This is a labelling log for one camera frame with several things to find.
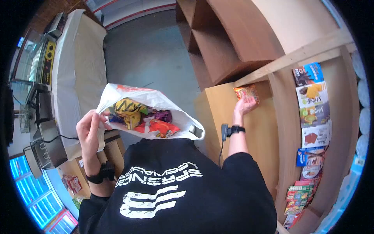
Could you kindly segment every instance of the black cable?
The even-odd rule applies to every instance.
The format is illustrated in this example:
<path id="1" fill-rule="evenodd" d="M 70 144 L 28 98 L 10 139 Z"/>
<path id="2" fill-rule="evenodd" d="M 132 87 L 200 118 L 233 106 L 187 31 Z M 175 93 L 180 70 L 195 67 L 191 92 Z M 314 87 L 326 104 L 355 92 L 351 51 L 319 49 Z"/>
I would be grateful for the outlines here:
<path id="1" fill-rule="evenodd" d="M 222 141 L 222 147 L 220 151 L 220 155 L 218 156 L 218 166 L 221 168 L 221 155 L 222 155 L 222 150 L 223 150 L 223 141 Z"/>
<path id="2" fill-rule="evenodd" d="M 20 105 L 22 105 L 17 99 L 16 99 L 16 97 L 13 95 L 13 98 L 14 98 L 14 100 L 16 100 Z"/>
<path id="3" fill-rule="evenodd" d="M 42 140 L 42 142 L 44 142 L 44 143 L 51 143 L 52 141 L 56 140 L 58 137 L 64 137 L 64 138 L 66 138 L 66 139 L 75 139 L 75 140 L 79 140 L 78 137 L 66 137 L 66 136 L 63 136 L 63 135 L 58 135 L 58 136 L 56 136 L 55 138 L 53 138 L 52 140 Z M 36 144 L 36 142 L 34 142 L 32 145 L 28 145 L 28 146 L 26 146 L 25 148 L 23 148 L 23 153 L 25 153 L 26 150 L 30 150 L 30 149 L 27 149 L 27 148 L 31 148 L 31 147 L 33 147 L 35 144 Z"/>
<path id="4" fill-rule="evenodd" d="M 79 140 L 78 137 L 66 137 L 66 136 L 63 136 L 63 135 L 58 135 L 56 136 L 55 138 L 53 138 L 52 140 L 43 140 L 44 143 L 51 143 L 52 141 L 56 140 L 58 137 L 64 137 L 66 139 L 75 139 L 75 140 Z"/>

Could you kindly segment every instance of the black smartwatch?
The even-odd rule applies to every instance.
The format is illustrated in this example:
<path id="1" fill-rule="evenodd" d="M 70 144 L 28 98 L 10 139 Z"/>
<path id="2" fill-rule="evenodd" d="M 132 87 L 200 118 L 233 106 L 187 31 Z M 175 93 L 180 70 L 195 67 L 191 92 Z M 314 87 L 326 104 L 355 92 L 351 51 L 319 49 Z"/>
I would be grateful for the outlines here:
<path id="1" fill-rule="evenodd" d="M 233 125 L 231 128 L 227 129 L 227 136 L 230 137 L 233 133 L 238 133 L 240 131 L 245 133 L 245 128 L 242 128 L 239 125 Z"/>
<path id="2" fill-rule="evenodd" d="M 104 178 L 108 180 L 114 180 L 114 166 L 111 162 L 106 161 L 106 163 L 101 164 L 100 171 L 97 175 L 86 176 L 89 182 L 99 184 L 102 183 Z"/>

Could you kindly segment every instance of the black t-shirt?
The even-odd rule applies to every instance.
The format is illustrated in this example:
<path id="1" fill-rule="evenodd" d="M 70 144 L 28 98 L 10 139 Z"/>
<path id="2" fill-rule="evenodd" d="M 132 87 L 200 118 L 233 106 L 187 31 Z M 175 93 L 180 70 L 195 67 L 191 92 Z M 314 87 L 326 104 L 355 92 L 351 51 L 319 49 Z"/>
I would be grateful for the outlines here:
<path id="1" fill-rule="evenodd" d="M 91 194 L 80 233 L 271 233 L 276 211 L 247 153 L 220 169 L 187 139 L 146 140 L 124 154 L 111 197 Z"/>

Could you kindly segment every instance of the left hand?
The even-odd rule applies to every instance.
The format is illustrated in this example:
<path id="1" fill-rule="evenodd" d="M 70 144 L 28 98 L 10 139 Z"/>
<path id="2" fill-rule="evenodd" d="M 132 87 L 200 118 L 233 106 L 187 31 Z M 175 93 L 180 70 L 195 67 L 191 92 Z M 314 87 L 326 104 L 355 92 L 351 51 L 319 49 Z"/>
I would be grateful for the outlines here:
<path id="1" fill-rule="evenodd" d="M 106 121 L 106 115 L 109 112 L 103 112 L 101 115 L 90 110 L 78 123 L 77 133 L 82 147 L 82 157 L 93 157 L 96 156 L 97 150 L 99 149 L 99 140 L 97 138 L 97 130 L 99 128 L 99 122 L 104 124 L 104 127 L 108 130 L 112 130 Z"/>

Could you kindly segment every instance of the person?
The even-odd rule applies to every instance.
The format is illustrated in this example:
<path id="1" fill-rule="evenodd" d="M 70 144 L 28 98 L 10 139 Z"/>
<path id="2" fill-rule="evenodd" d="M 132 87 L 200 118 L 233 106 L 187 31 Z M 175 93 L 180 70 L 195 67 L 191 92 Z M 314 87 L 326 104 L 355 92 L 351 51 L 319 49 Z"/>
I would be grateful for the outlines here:
<path id="1" fill-rule="evenodd" d="M 243 127 L 253 98 L 237 102 L 233 125 Z M 94 110 L 77 124 L 86 175 L 100 171 L 99 122 Z M 91 198 L 79 209 L 80 233 L 271 233 L 277 215 L 245 133 L 231 135 L 222 169 L 189 139 L 147 140 L 129 146 L 115 188 L 89 182 Z"/>

